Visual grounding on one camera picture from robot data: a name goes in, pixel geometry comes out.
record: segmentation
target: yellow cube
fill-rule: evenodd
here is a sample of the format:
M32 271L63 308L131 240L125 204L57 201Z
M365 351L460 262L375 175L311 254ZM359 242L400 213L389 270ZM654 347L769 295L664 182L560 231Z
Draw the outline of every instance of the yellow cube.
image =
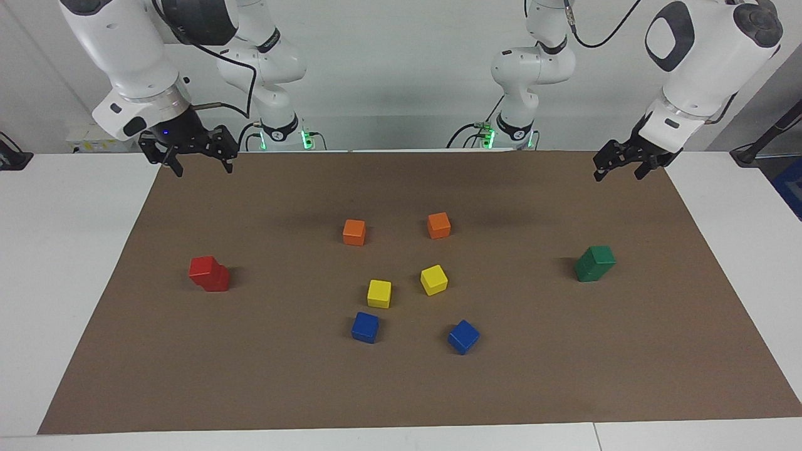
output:
M420 272L420 283L423 284L423 289L426 294L433 296L448 288L448 277L443 272L443 267L434 265L431 268Z
M367 288L367 306L375 308L390 308L390 292L393 284L383 280L371 280Z

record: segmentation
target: small cube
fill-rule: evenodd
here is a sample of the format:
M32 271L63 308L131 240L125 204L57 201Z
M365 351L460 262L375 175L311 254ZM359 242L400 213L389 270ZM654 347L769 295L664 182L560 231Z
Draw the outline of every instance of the small cube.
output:
M365 221L359 219L349 219L345 227L342 228L342 242L348 246L364 246L367 226Z
M451 222L448 220L446 213L430 214L427 228L429 229L429 236L433 240L445 238L451 234Z
M440 265L420 271L420 283L429 296L446 291L448 288L448 277Z
M209 292L228 291L230 274L212 256L193 258L189 263L189 278Z
M579 282L596 282L613 266L615 257L608 246L591 246L573 268Z
M367 306L373 308L390 308L390 292L393 284L383 280L371 280L367 288Z
M376 335L379 333L379 317L362 313L356 314L354 326L351 328L351 336L354 339L365 343L376 343Z
M457 350L462 356L476 344L479 339L479 331L477 331L468 321L464 319L454 327L450 334L448 334L448 343Z

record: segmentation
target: blue cube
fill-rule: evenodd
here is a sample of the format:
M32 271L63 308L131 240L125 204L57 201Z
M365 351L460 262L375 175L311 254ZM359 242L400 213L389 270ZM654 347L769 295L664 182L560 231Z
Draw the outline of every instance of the blue cube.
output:
M463 356L478 339L479 331L464 319L448 334L448 342Z
M354 326L351 328L351 336L354 339L365 343L376 343L376 335L379 333L379 317L362 313L356 314Z

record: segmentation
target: table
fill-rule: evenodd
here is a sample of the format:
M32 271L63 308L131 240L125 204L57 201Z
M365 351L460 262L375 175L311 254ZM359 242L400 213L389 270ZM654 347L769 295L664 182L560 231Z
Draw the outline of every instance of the table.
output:
M802 224L757 169L688 153L669 175L797 396ZM0 174L0 449L798 449L802 419L31 437L155 179L141 155L37 156Z

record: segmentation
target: brown table mat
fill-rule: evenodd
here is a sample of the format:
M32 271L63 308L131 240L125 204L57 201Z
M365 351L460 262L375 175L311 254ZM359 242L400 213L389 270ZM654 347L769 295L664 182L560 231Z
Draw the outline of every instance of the brown table mat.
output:
M802 416L663 171L586 152L182 157L150 196L39 433ZM453 235L427 236L447 211ZM347 218L367 244L344 246ZM588 246L618 264L576 281ZM187 277L231 269L227 293ZM419 272L440 264L428 298ZM371 278L390 310L366 306ZM350 337L358 311L379 341ZM447 344L467 319L482 334Z

